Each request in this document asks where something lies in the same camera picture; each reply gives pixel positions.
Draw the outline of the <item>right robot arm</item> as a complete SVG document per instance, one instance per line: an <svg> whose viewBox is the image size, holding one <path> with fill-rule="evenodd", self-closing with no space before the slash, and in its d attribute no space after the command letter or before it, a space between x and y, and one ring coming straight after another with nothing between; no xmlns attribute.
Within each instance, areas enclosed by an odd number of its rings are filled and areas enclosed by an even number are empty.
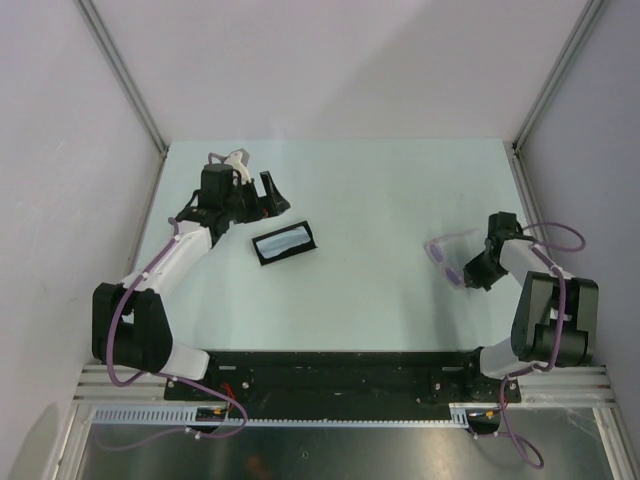
<svg viewBox="0 0 640 480"><path fill-rule="evenodd" d="M479 366L461 376L473 401L493 394L497 379L583 367L594 355L598 284L554 262L514 213L498 212L489 216L484 250L464 266L464 285L488 291L508 275L521 287L510 334L481 348Z"/></svg>

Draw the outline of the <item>pink purple sunglasses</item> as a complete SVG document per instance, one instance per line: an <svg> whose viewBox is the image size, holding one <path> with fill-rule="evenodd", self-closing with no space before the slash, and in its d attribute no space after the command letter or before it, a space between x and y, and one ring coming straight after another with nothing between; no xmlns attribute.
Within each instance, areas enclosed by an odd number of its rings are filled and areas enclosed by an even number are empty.
<svg viewBox="0 0 640 480"><path fill-rule="evenodd" d="M423 249L431 263L439 270L443 278L454 290L466 289L464 274L454 255L448 255L445 247L454 241L467 239L479 232L478 228L471 228L456 233L444 234L424 243Z"/></svg>

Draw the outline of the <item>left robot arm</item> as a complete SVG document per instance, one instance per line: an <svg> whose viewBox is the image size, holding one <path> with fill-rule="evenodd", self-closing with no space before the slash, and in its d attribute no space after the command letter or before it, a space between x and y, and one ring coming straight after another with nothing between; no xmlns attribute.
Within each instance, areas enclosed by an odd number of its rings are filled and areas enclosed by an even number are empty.
<svg viewBox="0 0 640 480"><path fill-rule="evenodd" d="M208 367L209 354L174 339L164 302L231 225L273 218L289 209L271 174L262 172L260 180L263 195L239 168L205 166L199 189L169 218L172 233L162 249L138 272L94 290L91 350L110 373L125 366L137 374L186 378L187 389L202 400L219 392L221 376Z"/></svg>

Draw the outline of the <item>light blue cleaning cloth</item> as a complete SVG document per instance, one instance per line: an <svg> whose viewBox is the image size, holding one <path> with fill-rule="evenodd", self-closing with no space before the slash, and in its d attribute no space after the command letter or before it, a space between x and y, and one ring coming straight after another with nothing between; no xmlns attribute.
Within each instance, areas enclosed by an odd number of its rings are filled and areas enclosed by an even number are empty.
<svg viewBox="0 0 640 480"><path fill-rule="evenodd" d="M299 226L284 232L269 236L256 243L259 253L265 260L276 258L277 256L295 247L305 245L310 241L308 231Z"/></svg>

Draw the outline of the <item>black glasses case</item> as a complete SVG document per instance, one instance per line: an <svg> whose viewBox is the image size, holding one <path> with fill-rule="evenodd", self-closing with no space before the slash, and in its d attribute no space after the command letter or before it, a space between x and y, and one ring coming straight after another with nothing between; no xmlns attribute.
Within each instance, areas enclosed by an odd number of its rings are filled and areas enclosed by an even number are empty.
<svg viewBox="0 0 640 480"><path fill-rule="evenodd" d="M252 246L261 266L266 266L317 248L307 220L254 237Z"/></svg>

